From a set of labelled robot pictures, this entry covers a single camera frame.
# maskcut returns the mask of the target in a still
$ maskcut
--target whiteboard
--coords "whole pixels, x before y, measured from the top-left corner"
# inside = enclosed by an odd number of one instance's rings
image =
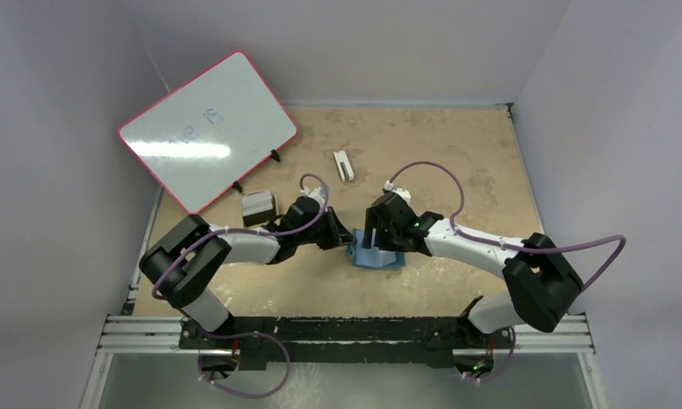
[[[197,213],[297,129],[246,55],[235,52],[118,133],[165,189]]]

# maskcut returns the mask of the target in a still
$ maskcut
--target tan work surface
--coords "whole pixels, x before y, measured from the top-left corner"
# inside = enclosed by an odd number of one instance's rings
[[[415,160],[447,166],[461,180],[466,206],[457,222],[504,236],[528,237],[539,230],[514,132],[501,110],[292,109],[298,136],[241,181],[244,192],[270,190],[280,213],[299,195],[298,178],[316,173],[330,186],[329,205],[348,228],[363,229],[366,208],[381,195],[395,171]],[[332,153],[345,150],[355,180],[341,182]],[[310,187],[317,184],[308,179]],[[417,166],[398,187],[412,194],[417,214],[448,216],[459,205],[452,181],[440,170]],[[229,191],[201,215],[219,226],[242,226],[241,195]],[[163,194],[150,243],[186,213]],[[351,264],[345,248],[298,248],[274,266],[223,266],[209,287],[235,315],[420,316],[456,315],[476,296],[505,291],[502,280],[462,262],[406,254],[407,265],[368,270]],[[143,276],[134,315],[179,315],[151,298]]]

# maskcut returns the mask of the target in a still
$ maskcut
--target white connector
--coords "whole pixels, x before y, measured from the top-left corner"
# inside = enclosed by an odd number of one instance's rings
[[[394,187],[393,183],[391,183],[390,181],[385,181],[384,182],[384,192],[396,193],[399,196],[401,196],[405,202],[407,202],[407,205],[411,205],[411,192],[409,192],[407,189],[402,189],[400,187]]]
[[[323,206],[323,202],[326,201],[323,196],[323,187],[319,186],[315,188],[314,190],[310,190],[307,187],[304,187],[301,190],[301,193],[303,193],[305,196],[308,196],[312,198],[313,200],[317,201],[319,205]]]
[[[334,152],[333,158],[336,160],[336,167],[338,168],[338,174],[341,176],[341,181],[353,181],[354,170],[351,169],[351,162],[346,151]]]

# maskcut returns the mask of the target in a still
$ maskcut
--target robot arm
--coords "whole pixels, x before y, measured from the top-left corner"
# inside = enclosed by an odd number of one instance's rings
[[[165,270],[182,254],[183,249],[207,235],[219,234],[198,247],[161,283],[163,298],[173,307],[197,321],[206,331],[213,332],[232,317],[207,286],[216,271],[232,262],[276,264],[296,253],[299,245],[316,244],[329,250],[353,243],[353,235],[344,228],[332,207],[314,225],[301,232],[280,237],[265,233],[289,232],[310,222],[320,211],[323,197],[320,189],[299,196],[288,212],[278,221],[258,229],[256,234],[236,233],[206,223],[191,215],[179,222],[140,260],[141,271],[156,284]]]
[[[417,216],[409,200],[408,192],[398,188],[377,199],[367,209],[362,246],[370,248],[374,241],[383,251],[452,258],[503,279],[508,292],[477,298],[463,313],[461,318],[471,325],[471,330],[489,334],[526,323],[539,331],[554,331],[581,293],[582,281],[561,254],[530,255],[461,237],[442,215],[427,211]],[[539,233],[520,239],[463,229],[472,236],[510,245],[555,247],[547,236]]]

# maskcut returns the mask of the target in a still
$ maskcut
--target white wall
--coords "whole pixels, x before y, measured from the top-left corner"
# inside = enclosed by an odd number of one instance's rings
[[[682,0],[574,0],[515,108],[546,231],[629,238],[581,300],[612,407],[682,408]]]
[[[124,0],[171,88],[245,50],[284,102],[489,104],[570,0]]]
[[[0,407],[80,403],[155,182],[115,135],[158,99],[119,1],[0,0]]]

